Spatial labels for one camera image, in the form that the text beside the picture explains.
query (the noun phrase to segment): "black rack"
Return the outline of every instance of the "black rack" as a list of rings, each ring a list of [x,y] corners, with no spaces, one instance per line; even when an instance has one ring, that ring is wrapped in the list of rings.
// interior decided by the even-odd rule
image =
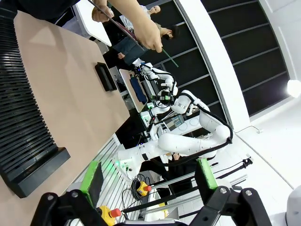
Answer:
[[[17,10],[0,2],[0,175],[20,198],[70,158],[58,148],[28,82],[14,27]]]

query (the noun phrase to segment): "yellow object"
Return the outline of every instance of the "yellow object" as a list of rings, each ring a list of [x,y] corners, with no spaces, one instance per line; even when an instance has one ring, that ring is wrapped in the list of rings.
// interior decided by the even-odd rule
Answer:
[[[148,186],[144,181],[140,181],[140,187],[137,189],[140,195],[146,196],[151,191],[151,186]]]
[[[107,225],[115,225],[115,218],[110,215],[111,210],[107,206],[101,206],[99,208],[102,210],[102,219],[107,223]]]

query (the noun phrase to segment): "white shirt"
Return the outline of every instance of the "white shirt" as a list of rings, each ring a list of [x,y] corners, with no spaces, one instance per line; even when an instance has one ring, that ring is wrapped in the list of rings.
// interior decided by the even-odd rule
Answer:
[[[147,8],[145,6],[142,6],[142,5],[140,5],[140,7],[144,10],[144,12],[146,13],[147,17],[150,19],[151,16],[147,13]],[[124,15],[121,15],[120,19],[121,19],[122,23],[124,24],[124,26],[128,30],[133,30],[134,29],[134,26],[133,26],[132,22],[130,22]]]

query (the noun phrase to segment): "red button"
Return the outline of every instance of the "red button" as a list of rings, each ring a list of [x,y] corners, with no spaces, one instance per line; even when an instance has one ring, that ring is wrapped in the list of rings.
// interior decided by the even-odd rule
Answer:
[[[144,187],[144,191],[150,192],[151,191],[151,186]]]
[[[120,216],[121,216],[121,212],[120,212],[119,209],[111,210],[111,211],[110,211],[110,216],[111,216],[112,218],[120,217]]]

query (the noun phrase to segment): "black hair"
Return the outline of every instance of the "black hair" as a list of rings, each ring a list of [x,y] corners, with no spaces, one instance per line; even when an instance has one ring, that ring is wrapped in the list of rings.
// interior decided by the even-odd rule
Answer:
[[[172,31],[173,39],[177,38],[180,34],[180,30],[179,30],[178,26],[176,26],[176,25],[172,25],[171,27],[167,27],[167,29]],[[165,34],[162,37],[165,38],[166,40],[170,40],[170,37],[168,36],[168,34]]]

